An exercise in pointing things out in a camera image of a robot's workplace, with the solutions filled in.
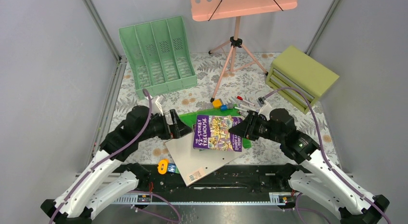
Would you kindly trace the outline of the green plastic folder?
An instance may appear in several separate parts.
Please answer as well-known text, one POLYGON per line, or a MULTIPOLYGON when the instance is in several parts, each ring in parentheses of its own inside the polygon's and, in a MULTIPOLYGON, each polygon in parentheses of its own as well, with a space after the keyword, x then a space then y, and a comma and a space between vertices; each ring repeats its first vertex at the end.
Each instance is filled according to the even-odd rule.
MULTIPOLYGON (((196 117, 197 115, 214 115, 214 116, 233 116, 233 117, 241 117, 237 110, 232 109, 232 110, 227 110, 227 111, 220 111, 219 109, 208 109, 208 110, 200 110, 197 112, 193 113, 188 113, 188 114, 183 114, 180 116, 181 120, 192 127, 192 130, 194 132, 194 124, 196 123, 196 117)), ((243 149, 249 149, 252 147, 252 144, 250 141, 245 140, 242 138, 242 143, 243 143, 243 149)))

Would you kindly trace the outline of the purple Treehouse book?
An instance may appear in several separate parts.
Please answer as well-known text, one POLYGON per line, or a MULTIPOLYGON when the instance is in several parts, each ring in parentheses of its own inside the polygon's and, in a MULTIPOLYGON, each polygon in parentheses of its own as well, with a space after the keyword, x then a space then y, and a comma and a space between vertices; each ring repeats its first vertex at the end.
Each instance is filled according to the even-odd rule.
POLYGON ((242 122, 241 117, 197 115, 192 147, 199 150, 242 152, 242 138, 229 129, 242 122))

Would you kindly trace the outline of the white binder folder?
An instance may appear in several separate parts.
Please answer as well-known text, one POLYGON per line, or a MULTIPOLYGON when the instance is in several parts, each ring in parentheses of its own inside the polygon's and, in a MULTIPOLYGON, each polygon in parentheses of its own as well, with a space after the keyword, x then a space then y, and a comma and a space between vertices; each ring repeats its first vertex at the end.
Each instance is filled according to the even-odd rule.
POLYGON ((241 152, 194 149, 194 133, 166 142, 166 147, 186 184, 190 186, 229 162, 246 154, 241 152))

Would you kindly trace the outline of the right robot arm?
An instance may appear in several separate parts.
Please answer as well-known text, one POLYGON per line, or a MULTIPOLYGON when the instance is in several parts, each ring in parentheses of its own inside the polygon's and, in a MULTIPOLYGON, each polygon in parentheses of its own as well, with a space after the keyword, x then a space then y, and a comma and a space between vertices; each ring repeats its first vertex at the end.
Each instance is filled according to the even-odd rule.
POLYGON ((276 178, 278 189, 288 191, 292 188, 305 194, 343 224, 376 224, 386 217, 389 200, 383 195, 373 195, 333 165, 317 142, 297 130, 286 109, 274 109, 267 116, 250 111, 229 132, 251 141, 262 137, 279 143, 286 157, 314 175, 309 178, 294 165, 286 164, 286 169, 276 178))

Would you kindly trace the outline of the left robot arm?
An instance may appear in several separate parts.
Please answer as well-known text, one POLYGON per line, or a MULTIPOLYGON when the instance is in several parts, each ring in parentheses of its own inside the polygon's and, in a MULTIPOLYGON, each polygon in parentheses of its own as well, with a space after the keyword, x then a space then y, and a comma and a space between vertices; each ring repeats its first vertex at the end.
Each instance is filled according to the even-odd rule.
POLYGON ((59 197, 47 199, 40 208, 55 224, 90 224, 97 214, 123 194, 151 185, 151 173, 138 163, 124 161, 139 143, 158 137, 179 139, 192 131, 174 109, 172 124, 146 106, 135 106, 101 143, 91 163, 59 197))

